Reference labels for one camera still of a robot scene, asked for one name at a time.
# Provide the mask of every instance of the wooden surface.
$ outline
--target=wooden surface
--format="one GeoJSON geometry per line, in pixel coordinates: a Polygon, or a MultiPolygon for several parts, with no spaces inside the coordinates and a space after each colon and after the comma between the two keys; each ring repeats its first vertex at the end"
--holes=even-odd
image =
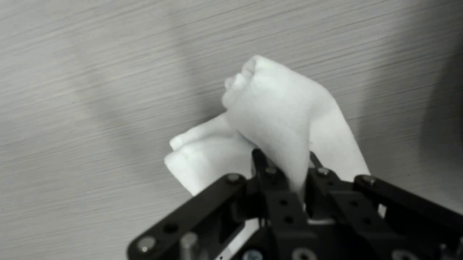
{"type": "Polygon", "coordinates": [[[188,194],[166,142],[254,54],[325,86],[372,173],[463,209],[463,2],[0,2],[0,259],[124,259],[188,194]]]}

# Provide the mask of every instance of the hole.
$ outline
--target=hole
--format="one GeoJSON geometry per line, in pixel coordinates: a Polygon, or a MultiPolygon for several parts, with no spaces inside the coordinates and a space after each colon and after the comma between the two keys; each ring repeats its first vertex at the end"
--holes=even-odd
{"type": "Polygon", "coordinates": [[[293,223],[292,217],[286,216],[285,223],[292,225],[293,223]]]}
{"type": "Polygon", "coordinates": [[[369,226],[369,225],[372,225],[372,220],[363,219],[363,225],[369,226]]]}
{"type": "Polygon", "coordinates": [[[163,232],[168,235],[173,235],[178,232],[178,225],[176,223],[168,223],[163,226],[163,232]]]}

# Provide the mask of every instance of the bolt head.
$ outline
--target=bolt head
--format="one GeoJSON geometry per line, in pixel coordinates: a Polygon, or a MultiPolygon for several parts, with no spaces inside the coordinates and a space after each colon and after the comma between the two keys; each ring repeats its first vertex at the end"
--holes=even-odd
{"type": "Polygon", "coordinates": [[[137,243],[137,248],[142,253],[147,253],[149,251],[155,249],[156,239],[153,238],[142,238],[137,243]]]}
{"type": "Polygon", "coordinates": [[[370,175],[363,175],[361,181],[369,184],[369,186],[373,186],[376,183],[376,180],[373,177],[370,177],[370,175]]]}
{"type": "Polygon", "coordinates": [[[330,171],[327,168],[317,168],[317,173],[322,177],[327,177],[330,171]]]}
{"type": "Polygon", "coordinates": [[[306,248],[298,248],[292,252],[291,260],[317,260],[317,255],[306,248]]]}
{"type": "Polygon", "coordinates": [[[238,174],[228,174],[227,175],[228,183],[237,183],[240,180],[238,174]]]}
{"type": "Polygon", "coordinates": [[[247,252],[244,252],[241,260],[263,260],[263,256],[257,251],[247,251],[247,252]]]}

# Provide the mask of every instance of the wood grain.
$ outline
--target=wood grain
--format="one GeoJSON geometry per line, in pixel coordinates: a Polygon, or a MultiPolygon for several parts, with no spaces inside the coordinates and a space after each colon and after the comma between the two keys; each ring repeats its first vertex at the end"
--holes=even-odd
{"type": "Polygon", "coordinates": [[[251,56],[319,82],[372,173],[461,203],[463,2],[0,4],[0,252],[124,259],[188,194],[166,142],[251,56]]]}

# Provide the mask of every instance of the white cloth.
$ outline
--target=white cloth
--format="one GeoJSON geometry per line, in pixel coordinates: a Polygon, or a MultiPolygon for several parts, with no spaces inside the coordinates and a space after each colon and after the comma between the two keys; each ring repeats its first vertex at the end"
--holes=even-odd
{"type": "Polygon", "coordinates": [[[263,57],[253,57],[225,82],[227,112],[170,141],[166,168],[192,194],[220,177],[250,178],[250,152],[260,148],[302,188],[309,151],[344,181],[369,175],[337,103],[319,84],[263,57]]]}

